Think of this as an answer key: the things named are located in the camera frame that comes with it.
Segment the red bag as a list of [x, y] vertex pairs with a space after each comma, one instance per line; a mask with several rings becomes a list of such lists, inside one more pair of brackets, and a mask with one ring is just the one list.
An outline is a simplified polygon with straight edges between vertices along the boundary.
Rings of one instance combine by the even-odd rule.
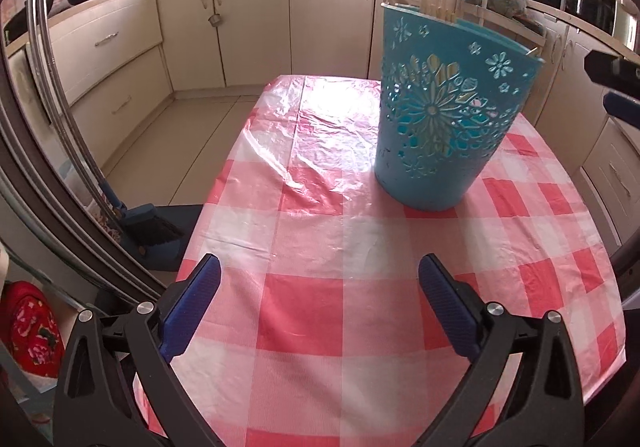
[[26, 373], [50, 379], [58, 377], [64, 343], [52, 308], [35, 285], [14, 281], [4, 286], [1, 342]]

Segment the black wok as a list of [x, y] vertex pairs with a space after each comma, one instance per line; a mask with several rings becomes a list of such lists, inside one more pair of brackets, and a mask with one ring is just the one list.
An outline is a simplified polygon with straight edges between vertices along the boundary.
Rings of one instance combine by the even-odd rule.
[[[54, 5], [54, 0], [47, 0], [47, 16], [50, 17], [51, 10]], [[3, 43], [9, 45], [13, 43], [14, 40], [20, 38], [23, 34], [25, 34], [28, 30], [27, 26], [27, 10], [26, 7], [23, 7], [17, 14], [8, 21], [7, 24], [3, 25]]]

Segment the red white checkered tablecloth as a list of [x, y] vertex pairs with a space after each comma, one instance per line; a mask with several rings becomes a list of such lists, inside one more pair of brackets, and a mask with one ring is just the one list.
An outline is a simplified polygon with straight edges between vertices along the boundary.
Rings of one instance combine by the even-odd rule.
[[282, 75], [208, 195], [179, 274], [214, 254], [221, 285], [171, 366], [229, 446], [412, 444], [468, 367], [420, 288], [428, 253], [514, 315], [559, 311], [586, 397], [625, 362], [608, 253], [532, 124], [430, 213], [376, 180], [379, 116], [378, 82]]

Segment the blue perforated plastic basket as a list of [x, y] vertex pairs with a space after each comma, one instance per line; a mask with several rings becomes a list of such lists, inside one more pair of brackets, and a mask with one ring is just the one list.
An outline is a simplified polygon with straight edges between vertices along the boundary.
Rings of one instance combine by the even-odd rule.
[[375, 177], [421, 211], [457, 205], [521, 112], [544, 62], [484, 26], [384, 5]]

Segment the blue dustpan and brush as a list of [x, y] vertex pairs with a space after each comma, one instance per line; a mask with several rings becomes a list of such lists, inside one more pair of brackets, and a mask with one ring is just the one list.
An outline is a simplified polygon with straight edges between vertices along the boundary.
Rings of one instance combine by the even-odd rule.
[[106, 180], [99, 186], [128, 245], [134, 246], [148, 271], [178, 271], [203, 204], [126, 207]]

